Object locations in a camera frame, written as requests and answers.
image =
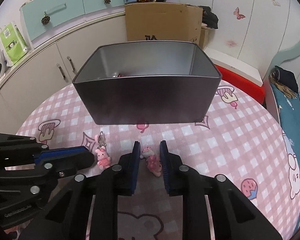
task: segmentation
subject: pine cone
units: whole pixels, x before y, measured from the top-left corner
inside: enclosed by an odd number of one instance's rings
[[[43,25],[47,25],[50,22],[50,17],[46,15],[45,17],[42,18],[41,23]]]
[[[111,0],[105,0],[105,4],[111,3]]]

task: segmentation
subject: pink checkered tablecloth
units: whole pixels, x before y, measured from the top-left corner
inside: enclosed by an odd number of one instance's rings
[[[291,199],[282,129],[267,110],[229,83],[221,81],[200,123],[107,126],[94,123],[71,84],[33,111],[17,134],[34,136],[50,149],[84,145],[94,153],[98,146],[94,136],[100,131],[106,136],[112,164],[131,152],[134,141],[139,141],[142,149],[150,146],[159,153],[160,142],[166,140],[169,151],[200,174],[226,175],[284,240],[292,236],[300,212],[300,192]],[[100,172],[96,164],[82,171],[87,176]],[[140,161],[135,195],[120,197],[118,209],[121,239],[182,239],[182,198],[170,198],[162,177],[150,173],[144,160]]]

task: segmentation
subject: green and white package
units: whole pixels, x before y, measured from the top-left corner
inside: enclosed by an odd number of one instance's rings
[[[10,61],[12,65],[17,63],[28,52],[26,42],[14,22],[4,27],[0,33],[0,40],[5,54],[8,56],[6,60]]]

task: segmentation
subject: cardboard box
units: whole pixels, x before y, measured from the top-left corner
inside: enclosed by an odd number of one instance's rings
[[[199,47],[202,50],[204,50],[207,47],[208,41],[209,41],[209,30],[208,29],[201,29]]]
[[[168,40],[199,44],[202,8],[166,2],[125,6],[128,41]]]

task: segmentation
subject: metal box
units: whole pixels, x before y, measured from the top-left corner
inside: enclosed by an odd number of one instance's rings
[[[134,41],[99,47],[73,84],[96,124],[188,123],[203,120],[220,80],[194,43]]]

